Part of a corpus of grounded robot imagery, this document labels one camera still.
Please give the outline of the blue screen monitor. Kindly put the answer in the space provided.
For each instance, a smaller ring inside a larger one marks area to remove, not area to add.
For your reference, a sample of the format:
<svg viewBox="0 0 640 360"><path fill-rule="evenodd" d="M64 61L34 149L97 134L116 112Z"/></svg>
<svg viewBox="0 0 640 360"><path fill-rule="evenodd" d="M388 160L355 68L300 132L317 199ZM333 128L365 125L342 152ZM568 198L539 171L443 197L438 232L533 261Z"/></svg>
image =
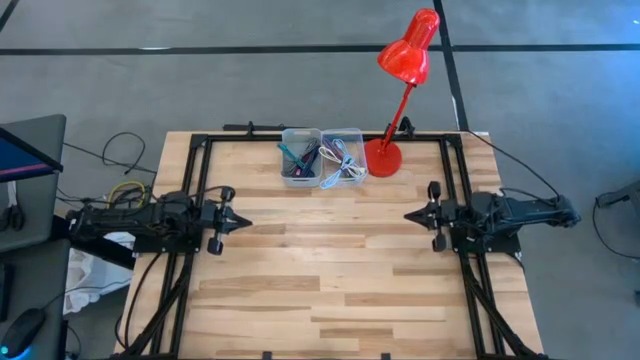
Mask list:
<svg viewBox="0 0 640 360"><path fill-rule="evenodd" d="M63 165L0 127L0 183L60 173Z"/></svg>

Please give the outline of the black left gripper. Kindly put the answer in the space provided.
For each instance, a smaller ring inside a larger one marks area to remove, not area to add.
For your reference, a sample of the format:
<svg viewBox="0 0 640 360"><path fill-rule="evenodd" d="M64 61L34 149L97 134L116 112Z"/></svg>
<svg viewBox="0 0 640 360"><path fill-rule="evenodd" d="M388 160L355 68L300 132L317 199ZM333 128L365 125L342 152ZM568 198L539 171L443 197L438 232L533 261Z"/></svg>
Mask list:
<svg viewBox="0 0 640 360"><path fill-rule="evenodd" d="M218 189L221 190L219 201L208 199L202 204L202 226L205 229L214 230L214 235L209 238L207 243L207 251L213 255L222 254L224 247L222 235L224 234L227 218L236 222L229 224L229 233L251 226L251 220L236 214L231 208L227 211L227 205L235 196L235 190L229 186L218 186Z"/></svg>

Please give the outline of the clear plastic bin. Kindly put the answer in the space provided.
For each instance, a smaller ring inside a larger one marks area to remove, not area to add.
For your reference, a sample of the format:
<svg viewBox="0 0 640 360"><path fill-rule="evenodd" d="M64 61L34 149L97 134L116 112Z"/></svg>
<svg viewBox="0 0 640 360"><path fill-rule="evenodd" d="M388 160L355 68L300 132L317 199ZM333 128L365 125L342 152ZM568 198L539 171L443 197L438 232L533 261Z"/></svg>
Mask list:
<svg viewBox="0 0 640 360"><path fill-rule="evenodd" d="M322 132L320 155L323 190L360 185L368 175L363 134L357 128L330 129Z"/></svg>

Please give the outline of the white plastic bag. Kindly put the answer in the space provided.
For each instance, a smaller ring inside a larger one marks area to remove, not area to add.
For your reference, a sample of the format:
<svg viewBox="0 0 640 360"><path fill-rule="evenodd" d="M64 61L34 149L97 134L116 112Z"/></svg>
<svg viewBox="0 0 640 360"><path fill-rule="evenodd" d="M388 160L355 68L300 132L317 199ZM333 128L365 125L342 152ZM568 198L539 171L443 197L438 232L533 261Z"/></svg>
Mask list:
<svg viewBox="0 0 640 360"><path fill-rule="evenodd" d="M133 271L72 248L69 251L63 314L78 313L102 296L131 283Z"/></svg>

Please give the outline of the grey desk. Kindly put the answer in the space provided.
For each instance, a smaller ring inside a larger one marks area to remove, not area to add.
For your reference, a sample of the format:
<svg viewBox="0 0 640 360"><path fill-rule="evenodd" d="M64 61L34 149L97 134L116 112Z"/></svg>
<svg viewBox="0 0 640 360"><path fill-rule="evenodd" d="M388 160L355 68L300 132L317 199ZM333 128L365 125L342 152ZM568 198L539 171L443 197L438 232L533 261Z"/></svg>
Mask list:
<svg viewBox="0 0 640 360"><path fill-rule="evenodd" d="M0 360L64 360L66 327L62 293L65 290L69 242L55 237L54 207L58 174L16 182L17 202L25 215L20 231L0 231L0 267L12 269L6 319L0 321L0 348L11 324L29 309L44 313L33 340L16 354Z"/></svg>

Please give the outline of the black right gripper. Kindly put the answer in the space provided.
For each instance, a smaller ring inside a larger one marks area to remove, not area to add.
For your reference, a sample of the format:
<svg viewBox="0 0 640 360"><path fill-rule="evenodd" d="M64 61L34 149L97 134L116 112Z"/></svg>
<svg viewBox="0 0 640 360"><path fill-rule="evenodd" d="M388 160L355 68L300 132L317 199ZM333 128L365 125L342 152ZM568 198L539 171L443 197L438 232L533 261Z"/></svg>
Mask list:
<svg viewBox="0 0 640 360"><path fill-rule="evenodd" d="M443 229L453 229L453 223L457 217L458 202L456 199L441 200L441 184L437 181L431 181L427 191L430 201L422 208L407 213L405 219L428 230L431 230L433 226L433 229L436 231L436 236L432 240L432 248L435 252L444 252L445 250L457 252L458 249L454 246L453 235L449 234L449 236L446 236Z"/></svg>

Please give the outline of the grey opaque plastic bin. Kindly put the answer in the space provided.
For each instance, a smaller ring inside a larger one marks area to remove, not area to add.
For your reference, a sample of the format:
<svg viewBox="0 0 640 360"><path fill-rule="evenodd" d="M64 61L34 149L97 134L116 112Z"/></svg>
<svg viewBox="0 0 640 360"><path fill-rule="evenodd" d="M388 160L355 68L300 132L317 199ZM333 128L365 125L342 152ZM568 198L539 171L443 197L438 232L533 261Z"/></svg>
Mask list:
<svg viewBox="0 0 640 360"><path fill-rule="evenodd" d="M319 149L322 132L315 128L294 128L282 132L277 148L282 155L281 177L288 187L317 187L323 174Z"/></svg>

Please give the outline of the black aluminium table frame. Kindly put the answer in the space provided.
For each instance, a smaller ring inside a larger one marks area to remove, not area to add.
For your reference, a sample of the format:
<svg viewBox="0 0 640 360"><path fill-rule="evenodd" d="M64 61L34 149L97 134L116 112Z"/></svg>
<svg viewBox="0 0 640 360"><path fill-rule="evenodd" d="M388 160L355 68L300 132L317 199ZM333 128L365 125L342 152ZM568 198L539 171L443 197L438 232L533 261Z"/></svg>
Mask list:
<svg viewBox="0 0 640 360"><path fill-rule="evenodd" d="M509 354L465 288L455 252L406 214L427 185L465 200L500 183L495 157L466 133L425 132L400 143L390 178L355 187L290 188L277 132L171 132L158 193L206 198L233 186L251 220L221 255L190 259L187 289L144 348L170 359L476 359Z"/></svg>

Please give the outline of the black computer mouse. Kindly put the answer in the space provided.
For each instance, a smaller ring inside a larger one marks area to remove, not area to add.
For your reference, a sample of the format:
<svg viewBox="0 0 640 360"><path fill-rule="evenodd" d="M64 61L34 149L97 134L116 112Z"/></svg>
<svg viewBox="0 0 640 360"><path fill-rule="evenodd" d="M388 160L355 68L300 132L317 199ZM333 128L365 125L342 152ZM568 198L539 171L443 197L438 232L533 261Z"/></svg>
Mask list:
<svg viewBox="0 0 640 360"><path fill-rule="evenodd" d="M46 320L43 308L29 308L8 327L0 340L0 356L18 360L26 355Z"/></svg>

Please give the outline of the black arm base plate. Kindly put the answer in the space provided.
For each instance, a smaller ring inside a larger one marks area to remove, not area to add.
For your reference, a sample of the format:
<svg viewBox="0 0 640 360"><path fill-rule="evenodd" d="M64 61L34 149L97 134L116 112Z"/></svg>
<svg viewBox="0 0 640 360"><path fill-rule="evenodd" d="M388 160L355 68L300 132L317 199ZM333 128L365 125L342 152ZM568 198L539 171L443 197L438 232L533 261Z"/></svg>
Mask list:
<svg viewBox="0 0 640 360"><path fill-rule="evenodd" d="M452 247L457 251L467 253L509 253L521 251L519 239L516 235L499 235L489 240L480 237L471 238L461 228L454 228L450 232Z"/></svg>
<svg viewBox="0 0 640 360"><path fill-rule="evenodd" d="M177 253L186 254L198 252L201 247L201 237L179 236L171 238L140 237L134 241L134 253Z"/></svg>

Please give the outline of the red desk lamp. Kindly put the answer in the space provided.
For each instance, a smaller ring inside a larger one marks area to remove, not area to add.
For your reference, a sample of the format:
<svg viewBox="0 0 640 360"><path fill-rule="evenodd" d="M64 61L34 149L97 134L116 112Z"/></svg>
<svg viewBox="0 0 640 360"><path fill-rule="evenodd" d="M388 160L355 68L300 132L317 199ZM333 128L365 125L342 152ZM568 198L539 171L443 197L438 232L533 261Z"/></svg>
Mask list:
<svg viewBox="0 0 640 360"><path fill-rule="evenodd" d="M440 16L435 9L419 9L405 34L399 40L387 45L377 58L381 69L401 80L405 84L405 90L384 136L369 140L365 144L368 170L375 177L390 177L402 164L402 152L392 138L398 129L412 90L428 79L430 69L428 47L439 24Z"/></svg>

